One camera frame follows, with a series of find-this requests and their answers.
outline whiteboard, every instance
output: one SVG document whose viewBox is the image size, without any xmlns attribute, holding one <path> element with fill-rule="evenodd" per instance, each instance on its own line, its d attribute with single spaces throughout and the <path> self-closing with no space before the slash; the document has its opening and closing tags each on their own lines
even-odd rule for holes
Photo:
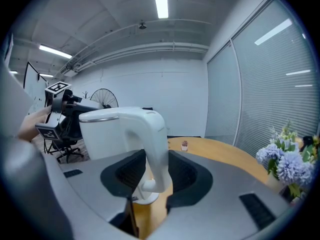
<svg viewBox="0 0 320 240">
<path fill-rule="evenodd" d="M 23 88 L 32 99 L 32 105 L 28 115 L 43 109 L 46 104 L 46 93 L 48 82 L 39 75 L 38 71 L 28 62 L 26 64 Z"/>
</svg>

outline black slot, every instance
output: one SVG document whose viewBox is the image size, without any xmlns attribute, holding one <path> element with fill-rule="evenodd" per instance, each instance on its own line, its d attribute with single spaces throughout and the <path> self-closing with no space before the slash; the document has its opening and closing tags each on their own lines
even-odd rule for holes
<svg viewBox="0 0 320 240">
<path fill-rule="evenodd" d="M 69 177 L 76 176 L 76 175 L 82 174 L 82 173 L 83 173 L 83 172 L 82 172 L 81 170 L 75 169 L 75 170 L 66 171 L 66 172 L 64 172 L 63 174 L 64 174 L 64 176 L 65 176 L 66 178 L 69 178 Z"/>
<path fill-rule="evenodd" d="M 259 230 L 264 229 L 276 219 L 256 194 L 244 194 L 239 198 Z"/>
</svg>

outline flower bouquet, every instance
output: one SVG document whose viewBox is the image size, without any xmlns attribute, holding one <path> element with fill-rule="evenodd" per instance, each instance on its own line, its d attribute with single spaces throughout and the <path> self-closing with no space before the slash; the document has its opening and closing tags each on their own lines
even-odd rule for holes
<svg viewBox="0 0 320 240">
<path fill-rule="evenodd" d="M 291 195 L 300 196 L 301 189 L 307 188 L 316 175 L 316 162 L 320 155 L 319 138 L 302 146 L 297 133 L 289 131 L 290 121 L 278 134 L 270 129 L 270 144 L 256 153 L 259 164 L 268 162 L 268 174 L 272 174 L 283 186 L 288 186 Z"/>
</svg>

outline floor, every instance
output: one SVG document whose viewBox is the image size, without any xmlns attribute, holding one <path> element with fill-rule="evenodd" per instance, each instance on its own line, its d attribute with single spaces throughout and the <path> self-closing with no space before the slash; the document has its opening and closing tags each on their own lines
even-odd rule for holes
<svg viewBox="0 0 320 240">
<path fill-rule="evenodd" d="M 44 139 L 41 137 L 41 135 L 38 135 L 37 137 L 35 137 L 33 140 L 32 140 L 33 144 L 35 144 L 37 146 L 37 148 L 43 153 L 45 154 L 45 150 L 44 150 Z M 49 150 L 49 147 L 51 145 L 51 140 L 46 140 L 45 141 L 46 143 L 46 148 Z M 90 160 L 90 157 L 88 155 L 88 151 L 86 149 L 86 146 L 85 146 L 85 142 L 83 139 L 81 140 L 78 140 L 77 144 L 76 145 L 72 145 L 71 146 L 73 149 L 75 148 L 79 148 L 80 149 L 80 152 L 79 151 L 76 151 L 77 153 L 81 153 L 83 154 L 83 157 L 81 157 L 80 155 L 70 155 L 69 157 L 69 163 L 76 163 L 76 162 L 83 162 L 83 161 L 87 161 L 87 160 Z M 60 152 L 55 152 L 52 154 L 54 157 L 59 157 L 61 155 Z M 61 164 L 66 164 L 66 157 L 63 157 L 63 158 L 60 158 L 60 163 Z"/>
</svg>

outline horizontal blinds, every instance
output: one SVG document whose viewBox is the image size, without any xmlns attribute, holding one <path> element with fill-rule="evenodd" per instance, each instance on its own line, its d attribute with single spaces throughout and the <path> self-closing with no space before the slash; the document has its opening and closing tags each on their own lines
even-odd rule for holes
<svg viewBox="0 0 320 240">
<path fill-rule="evenodd" d="M 286 9 L 273 0 L 232 40 L 242 86 L 235 146 L 254 157 L 269 143 L 269 128 L 281 132 L 287 119 L 300 137 L 317 131 L 319 86 L 302 34 Z M 310 72 L 286 75 L 299 71 Z"/>
<path fill-rule="evenodd" d="M 240 79 L 235 52 L 228 43 L 208 65 L 209 108 L 205 137 L 233 145 L 240 109 Z"/>
</svg>

